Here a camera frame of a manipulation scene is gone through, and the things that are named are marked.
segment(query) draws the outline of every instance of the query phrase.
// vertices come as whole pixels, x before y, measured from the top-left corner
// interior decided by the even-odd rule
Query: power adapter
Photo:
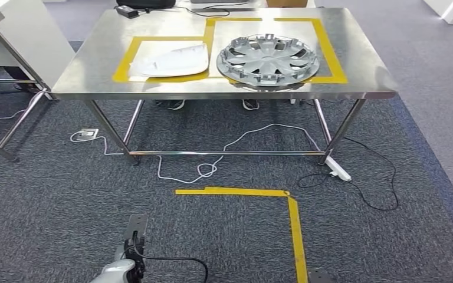
[[[116,11],[117,11],[117,13],[119,13],[119,15],[123,15],[124,17],[126,17],[128,19],[133,19],[140,15],[138,13],[138,10],[135,10],[126,5],[117,6]]]

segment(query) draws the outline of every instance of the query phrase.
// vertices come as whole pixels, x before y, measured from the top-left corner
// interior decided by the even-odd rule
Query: black bag
[[[173,7],[176,0],[117,0],[117,4],[133,9],[167,9]]]

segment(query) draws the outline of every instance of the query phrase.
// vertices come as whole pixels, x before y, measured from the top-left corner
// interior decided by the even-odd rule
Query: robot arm
[[[131,215],[125,234],[126,239],[124,245],[117,249],[116,260],[105,265],[100,275],[91,283],[141,283],[145,263],[140,255],[143,255],[147,223],[147,216]]]
[[[131,259],[120,259],[105,265],[101,274],[91,283],[131,283],[128,281],[128,272],[135,267]]]

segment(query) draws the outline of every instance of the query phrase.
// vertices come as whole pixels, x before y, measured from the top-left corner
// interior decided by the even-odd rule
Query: carpet
[[[23,108],[28,98],[0,95],[0,116]],[[123,133],[135,101],[99,103]],[[351,103],[323,102],[331,130]],[[227,156],[212,177],[195,184],[160,180],[157,157],[143,157],[135,167],[121,156],[103,156],[101,140],[69,142],[73,132],[99,124],[78,101],[44,101],[9,145],[21,162],[0,157],[0,282],[89,282],[113,261],[133,213],[150,217],[147,255],[203,259],[211,269],[210,282],[295,282],[285,200],[174,194],[177,188],[205,186],[290,191],[299,205],[307,266],[323,268],[334,282],[453,282],[453,210],[448,209],[453,194],[443,194],[453,188],[439,182],[447,179],[443,172],[434,179],[428,170],[419,143],[411,139],[416,128],[407,129],[412,120],[408,113],[399,118],[402,110],[399,98],[368,101],[347,135],[398,169],[400,207],[380,212],[367,207],[352,186],[334,179],[299,188],[299,177],[329,171],[313,157]],[[0,121],[0,133],[11,123]],[[323,144],[310,105],[261,101],[259,111],[245,111],[238,100],[217,100],[188,101],[180,111],[147,101],[131,146],[221,150],[242,133],[270,123],[305,127]],[[270,128],[247,135],[231,149],[309,148],[299,131]],[[109,152],[114,150],[110,143]],[[162,174],[194,179],[195,166],[215,158],[165,156]],[[387,162],[349,141],[339,145],[334,158],[370,203],[393,205]],[[200,282],[202,273],[195,263],[148,262],[144,282]]]

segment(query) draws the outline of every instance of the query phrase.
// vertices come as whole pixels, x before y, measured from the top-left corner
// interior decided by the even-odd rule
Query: electrical outlet
[[[74,137],[75,141],[94,140],[98,135],[98,129],[81,129],[79,134]]]

